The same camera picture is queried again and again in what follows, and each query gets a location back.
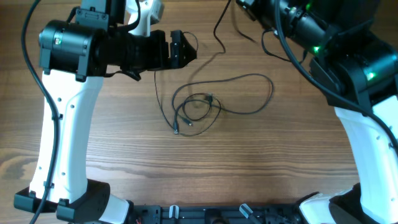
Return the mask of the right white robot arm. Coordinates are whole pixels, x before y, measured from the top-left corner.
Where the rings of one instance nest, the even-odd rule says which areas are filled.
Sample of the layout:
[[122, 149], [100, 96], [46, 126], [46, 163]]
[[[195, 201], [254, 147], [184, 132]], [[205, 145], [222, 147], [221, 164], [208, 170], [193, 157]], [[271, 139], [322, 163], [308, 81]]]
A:
[[397, 51], [371, 32], [378, 1], [240, 1], [335, 109], [359, 182], [298, 204], [301, 223], [397, 222]]

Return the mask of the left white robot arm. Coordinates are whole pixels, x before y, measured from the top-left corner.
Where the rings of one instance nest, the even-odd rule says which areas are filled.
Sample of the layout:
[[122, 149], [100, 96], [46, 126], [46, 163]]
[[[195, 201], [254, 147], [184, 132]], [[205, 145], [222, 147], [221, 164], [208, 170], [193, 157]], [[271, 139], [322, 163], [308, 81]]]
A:
[[144, 71], [185, 67], [197, 57], [180, 30], [167, 42], [151, 30], [163, 15], [162, 1], [83, 1], [68, 19], [50, 21], [39, 35], [35, 80], [45, 97], [37, 167], [14, 207], [54, 213], [69, 223], [140, 223], [131, 201], [111, 194], [106, 182], [86, 176], [93, 110], [107, 68], [140, 80]]

